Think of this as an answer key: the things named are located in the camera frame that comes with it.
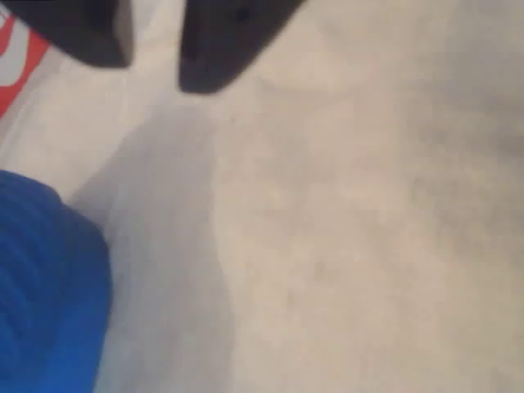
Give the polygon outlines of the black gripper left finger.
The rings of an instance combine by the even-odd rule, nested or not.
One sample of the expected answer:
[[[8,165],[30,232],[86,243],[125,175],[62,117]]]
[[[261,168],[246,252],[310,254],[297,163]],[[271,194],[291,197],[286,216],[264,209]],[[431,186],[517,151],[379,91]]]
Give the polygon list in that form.
[[[123,69],[134,56],[127,0],[2,1],[53,47],[88,66]]]

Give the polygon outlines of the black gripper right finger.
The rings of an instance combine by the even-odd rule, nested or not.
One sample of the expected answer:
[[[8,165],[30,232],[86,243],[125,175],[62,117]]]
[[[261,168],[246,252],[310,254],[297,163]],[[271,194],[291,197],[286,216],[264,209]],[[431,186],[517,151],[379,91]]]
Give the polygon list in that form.
[[[178,87],[214,94],[234,81],[281,32],[302,1],[186,1]]]

